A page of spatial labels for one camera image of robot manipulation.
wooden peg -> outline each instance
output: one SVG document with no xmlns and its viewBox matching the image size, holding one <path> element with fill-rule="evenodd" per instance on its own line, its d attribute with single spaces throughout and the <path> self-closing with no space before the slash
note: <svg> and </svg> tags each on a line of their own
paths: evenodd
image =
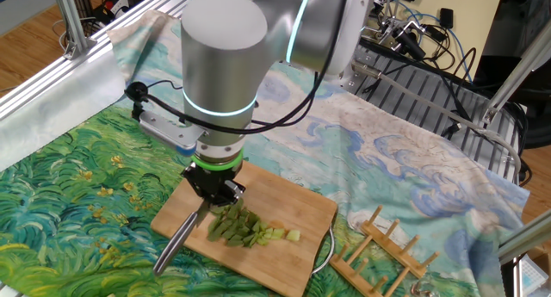
<svg viewBox="0 0 551 297">
<path fill-rule="evenodd" d="M 388 281 L 388 276 L 383 276 L 382 279 L 380 279 L 377 284 L 375 284 L 375 286 L 373 286 L 373 288 L 371 288 L 371 292 L 378 292 L 383 285 L 385 285 L 385 283 Z"/>
<path fill-rule="evenodd" d="M 407 273 L 410 272 L 409 267 L 405 267 L 404 270 L 402 270 L 402 273 L 398 275 L 396 278 L 396 281 L 394 281 L 393 285 L 387 290 L 385 293 L 385 297 L 390 297 L 393 295 L 394 291 L 398 287 L 398 285 L 404 281 L 404 278 L 406 277 Z"/>
<path fill-rule="evenodd" d="M 346 254 L 346 251 L 348 250 L 348 247 L 349 247 L 349 246 L 350 246 L 350 244 L 345 244 L 345 245 L 343 246 L 343 249 L 341 250 L 341 252 L 338 253 L 337 260 L 343 259 L 343 256 L 344 256 L 344 254 Z"/>
<path fill-rule="evenodd" d="M 438 257 L 438 255 L 440 255 L 439 251 L 432 254 L 432 256 L 427 258 L 427 260 L 425 260 L 424 263 L 421 263 L 421 267 L 426 268 L 426 266 L 428 266 L 429 263 L 432 263 Z"/>
<path fill-rule="evenodd" d="M 360 272 L 365 268 L 365 266 L 368 265 L 369 260 L 367 258 L 363 258 L 362 263 L 360 263 L 360 266 L 356 269 L 356 272 L 354 273 L 354 276 L 359 275 Z"/>
<path fill-rule="evenodd" d="M 375 219 L 377 218 L 377 216 L 379 216 L 379 213 L 381 212 L 381 210 L 382 210 L 382 205 L 378 206 L 375 212 L 373 212 L 373 215 L 371 215 L 371 219 L 369 219 L 368 226 L 371 226 L 371 224 L 375 222 Z"/>
<path fill-rule="evenodd" d="M 412 247 L 419 241 L 420 238 L 421 237 L 419 237 L 419 235 L 413 237 L 410 243 L 408 243 L 404 250 L 402 250 L 402 254 L 407 254 L 407 252 L 412 249 Z"/>
<path fill-rule="evenodd" d="M 346 261 L 347 264 L 351 264 L 352 262 L 354 262 L 354 260 L 360 255 L 360 253 L 362 253 L 362 251 L 365 249 L 366 246 L 368 246 L 369 244 L 369 241 L 371 241 L 373 239 L 372 236 L 368 236 L 363 242 L 362 244 L 360 244 L 360 246 L 356 249 L 356 251 L 354 252 L 354 254 L 352 254 L 352 256 Z"/>
<path fill-rule="evenodd" d="M 392 225 L 390 225 L 390 228 L 388 228 L 387 234 L 385 235 L 385 238 L 389 238 L 391 234 L 393 234 L 394 229 L 398 227 L 399 220 L 396 219 Z"/>
</svg>

wooden floor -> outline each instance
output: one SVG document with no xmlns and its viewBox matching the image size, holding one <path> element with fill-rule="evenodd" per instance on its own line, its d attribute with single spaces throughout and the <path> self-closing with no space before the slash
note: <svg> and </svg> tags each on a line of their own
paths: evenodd
<svg viewBox="0 0 551 297">
<path fill-rule="evenodd" d="M 93 7 L 101 0 L 91 0 Z M 0 91 L 17 86 L 62 55 L 58 36 L 52 25 L 61 19 L 57 6 L 25 22 L 0 37 Z M 60 34 L 64 31 L 59 25 Z M 551 209 L 551 146 L 527 150 L 523 159 L 534 172 L 532 182 L 526 187 L 532 192 L 523 212 L 523 221 L 529 222 Z"/>
<path fill-rule="evenodd" d="M 102 0 L 90 0 L 95 8 Z M 58 6 L 36 15 L 0 37 L 0 97 L 2 90 L 17 86 L 63 55 L 52 25 L 61 19 Z M 65 31 L 63 23 L 55 28 Z"/>
</svg>

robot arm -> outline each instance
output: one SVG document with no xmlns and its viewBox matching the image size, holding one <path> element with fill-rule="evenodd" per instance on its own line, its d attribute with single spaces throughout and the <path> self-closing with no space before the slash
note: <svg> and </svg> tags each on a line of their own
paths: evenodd
<svg viewBox="0 0 551 297">
<path fill-rule="evenodd" d="M 318 86 L 325 73 L 341 73 L 350 63 L 372 3 L 189 0 L 181 21 L 185 114 L 163 106 L 141 83 L 131 84 L 125 91 L 134 101 L 133 117 L 146 133 L 192 157 L 193 163 L 182 175 L 204 200 L 159 258 L 156 275 L 200 224 L 208 206 L 235 203 L 245 191 L 233 180 L 241 169 L 245 135 L 276 127 L 247 129 L 257 89 L 269 68 L 278 60 L 287 60 L 320 71 Z M 311 99 L 316 89 L 314 85 Z M 141 103 L 147 101 L 162 103 L 188 126 L 176 127 L 144 111 Z"/>
<path fill-rule="evenodd" d="M 342 72 L 350 62 L 372 2 L 347 0 L 328 74 Z M 340 4 L 339 0 L 191 0 L 182 14 L 185 113 L 223 127 L 247 128 L 257 89 L 276 61 L 322 70 L 339 22 Z M 238 171 L 240 160 L 235 159 L 244 142 L 242 134 L 214 130 L 198 139 L 195 173 L 214 172 L 205 184 L 195 180 L 199 189 L 213 180 L 219 187 L 209 186 L 215 191 L 212 194 L 226 186 L 225 178 L 232 176 L 228 172 Z M 213 170 L 216 167 L 226 168 Z M 222 202 L 235 201 L 222 198 Z"/>
</svg>

black power adapter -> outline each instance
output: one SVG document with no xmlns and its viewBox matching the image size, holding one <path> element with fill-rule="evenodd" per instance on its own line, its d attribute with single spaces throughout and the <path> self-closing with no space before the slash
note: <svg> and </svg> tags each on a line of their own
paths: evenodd
<svg viewBox="0 0 551 297">
<path fill-rule="evenodd" d="M 454 11 L 452 9 L 440 9 L 440 26 L 446 29 L 454 27 Z"/>
</svg>

white wall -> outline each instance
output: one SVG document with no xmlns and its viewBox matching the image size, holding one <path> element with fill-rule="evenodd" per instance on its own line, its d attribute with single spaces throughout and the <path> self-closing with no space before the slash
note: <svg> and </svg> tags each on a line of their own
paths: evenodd
<svg viewBox="0 0 551 297">
<path fill-rule="evenodd" d="M 6 0 L 0 3 L 0 35 L 55 4 L 55 0 Z"/>
</svg>

